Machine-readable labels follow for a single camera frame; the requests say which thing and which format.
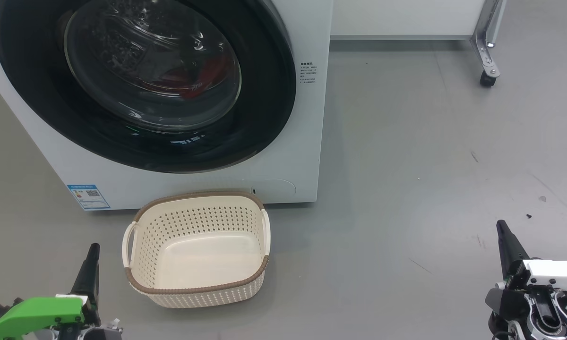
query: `washing machine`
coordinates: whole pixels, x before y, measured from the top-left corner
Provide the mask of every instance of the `washing machine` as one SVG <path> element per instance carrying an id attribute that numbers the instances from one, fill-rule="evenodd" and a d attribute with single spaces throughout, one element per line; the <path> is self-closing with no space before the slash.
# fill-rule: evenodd
<path id="1" fill-rule="evenodd" d="M 0 94 L 85 210 L 318 197 L 332 0 L 0 0 Z"/>

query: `laundry basket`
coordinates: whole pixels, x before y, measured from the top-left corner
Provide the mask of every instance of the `laundry basket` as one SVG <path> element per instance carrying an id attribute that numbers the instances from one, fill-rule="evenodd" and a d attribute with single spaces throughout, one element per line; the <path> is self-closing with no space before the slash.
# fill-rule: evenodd
<path id="1" fill-rule="evenodd" d="M 269 217 L 257 198 L 208 192 L 143 207 L 124 234 L 122 261 L 131 286 L 163 307 L 218 306 L 258 292 L 270 247 Z"/>

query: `floor mark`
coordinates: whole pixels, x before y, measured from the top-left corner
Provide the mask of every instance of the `floor mark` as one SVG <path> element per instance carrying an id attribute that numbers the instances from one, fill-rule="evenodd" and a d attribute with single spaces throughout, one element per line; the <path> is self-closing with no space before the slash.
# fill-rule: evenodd
<path id="1" fill-rule="evenodd" d="M 473 156 L 474 161 L 479 163 L 479 160 L 476 158 L 476 153 L 474 153 L 474 151 L 471 151 L 471 155 Z"/>
<path id="2" fill-rule="evenodd" d="M 427 273 L 429 273 L 429 274 L 431 274 L 431 275 L 434 275 L 434 274 L 433 274 L 433 273 L 431 273 L 431 272 L 430 272 L 430 271 L 429 271 L 428 269 L 426 269 L 426 268 L 422 267 L 422 265 L 420 265 L 420 264 L 419 264 L 419 263 L 417 263 L 416 261 L 412 260 L 411 258 L 409 258 L 409 260 L 410 260 L 411 262 L 415 263 L 415 264 L 416 264 L 416 265 L 417 265 L 418 267 L 420 267 L 420 268 L 424 269 L 424 270 L 425 270 L 425 271 L 426 271 Z"/>
<path id="3" fill-rule="evenodd" d="M 538 176 L 535 176 L 534 174 L 531 174 L 531 175 L 534 179 L 536 179 L 536 181 L 540 182 L 540 184 L 543 185 L 543 187 L 545 187 L 548 191 L 550 191 L 558 199 L 558 201 L 561 202 L 561 204 L 563 204 L 567 208 L 567 203 L 565 203 L 564 200 L 561 200 L 557 196 L 557 194 L 555 194 L 554 191 L 552 189 L 550 189 L 550 187 L 548 185 L 546 185 L 546 183 L 544 183 L 541 179 L 539 179 Z"/>

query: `washing machine door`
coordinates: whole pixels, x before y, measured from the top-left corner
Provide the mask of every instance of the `washing machine door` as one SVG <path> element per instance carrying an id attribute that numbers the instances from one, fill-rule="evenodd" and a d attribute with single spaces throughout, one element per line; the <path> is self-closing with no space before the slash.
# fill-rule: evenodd
<path id="1" fill-rule="evenodd" d="M 0 62 L 63 136 L 158 172 L 244 161 L 296 97 L 285 28 L 262 0 L 0 0 Z"/>

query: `blue label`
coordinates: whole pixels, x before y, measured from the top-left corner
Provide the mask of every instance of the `blue label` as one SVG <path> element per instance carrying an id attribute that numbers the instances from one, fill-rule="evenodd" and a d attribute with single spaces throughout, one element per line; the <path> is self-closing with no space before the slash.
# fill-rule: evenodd
<path id="1" fill-rule="evenodd" d="M 68 185 L 84 210 L 111 209 L 96 185 Z"/>

